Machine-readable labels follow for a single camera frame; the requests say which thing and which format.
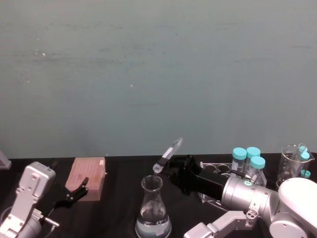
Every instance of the black tablecloth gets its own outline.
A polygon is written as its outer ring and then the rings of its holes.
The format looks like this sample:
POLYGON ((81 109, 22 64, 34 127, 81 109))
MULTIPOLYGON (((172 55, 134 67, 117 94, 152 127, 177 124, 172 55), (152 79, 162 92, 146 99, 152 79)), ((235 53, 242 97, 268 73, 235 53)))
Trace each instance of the black tablecloth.
MULTIPOLYGON (((266 159, 264 173, 268 187, 274 188, 280 154, 263 154, 266 159)), ((105 178, 101 201, 77 202, 73 207, 60 208, 50 215, 61 227, 51 238, 137 238, 135 221, 143 200, 140 182, 152 174, 152 166, 159 156, 110 157, 106 159, 105 178)), ((197 162, 230 163, 231 155, 197 155, 197 162)), ((25 166, 33 161, 50 166, 56 172, 56 181, 65 184, 74 158, 59 159, 17 159, 12 160, 10 171, 0 171, 0 211, 11 206, 15 190, 25 166)), ((312 163, 312 179, 317 180, 312 163)), ((173 184, 163 179, 161 195, 172 222, 170 238, 182 238, 199 222, 213 222, 224 212, 210 204, 201 203, 196 193, 183 195, 173 184)), ((44 237, 49 226, 44 225, 40 237, 44 237)), ((270 237, 268 228, 259 221, 252 231, 234 231, 228 238, 270 237)))

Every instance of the glass beaker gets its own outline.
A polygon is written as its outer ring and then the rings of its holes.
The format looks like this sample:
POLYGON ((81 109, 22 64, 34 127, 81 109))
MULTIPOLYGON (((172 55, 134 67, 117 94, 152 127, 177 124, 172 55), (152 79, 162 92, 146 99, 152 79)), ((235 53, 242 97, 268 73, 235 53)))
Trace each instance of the glass beaker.
POLYGON ((312 154, 307 150, 306 145, 286 145, 282 148, 281 160, 278 167, 276 186, 287 179, 300 177, 302 170, 307 170, 309 162, 314 160, 312 154))
POLYGON ((163 181, 157 175, 149 175, 142 179, 144 199, 135 232, 139 238, 166 238, 172 225, 160 196, 163 181))

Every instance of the erlenmeyer flask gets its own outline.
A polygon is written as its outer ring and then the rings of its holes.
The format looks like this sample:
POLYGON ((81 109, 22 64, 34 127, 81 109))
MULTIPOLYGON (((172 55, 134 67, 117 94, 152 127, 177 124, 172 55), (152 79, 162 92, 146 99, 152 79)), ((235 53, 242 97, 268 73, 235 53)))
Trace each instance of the erlenmeyer flask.
POLYGON ((166 238, 171 232, 172 225, 160 196, 162 185, 162 179, 156 175, 142 179, 144 199, 135 224, 139 238, 166 238))

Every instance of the teal wall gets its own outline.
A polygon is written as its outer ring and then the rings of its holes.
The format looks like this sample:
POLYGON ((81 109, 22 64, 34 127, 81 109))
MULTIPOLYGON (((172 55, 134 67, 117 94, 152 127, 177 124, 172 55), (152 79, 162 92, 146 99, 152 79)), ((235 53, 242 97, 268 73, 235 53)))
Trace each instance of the teal wall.
POLYGON ((10 158, 317 150, 313 0, 2 0, 10 158))

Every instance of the pink box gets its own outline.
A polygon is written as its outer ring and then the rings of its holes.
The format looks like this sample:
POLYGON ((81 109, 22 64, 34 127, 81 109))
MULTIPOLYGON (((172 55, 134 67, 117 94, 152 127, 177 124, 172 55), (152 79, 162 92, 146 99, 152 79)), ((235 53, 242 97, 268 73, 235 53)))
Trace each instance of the pink box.
POLYGON ((79 201, 100 201, 106 176, 106 159, 104 157, 76 158, 66 182, 69 191, 76 190, 85 177, 89 178, 86 196, 79 201))

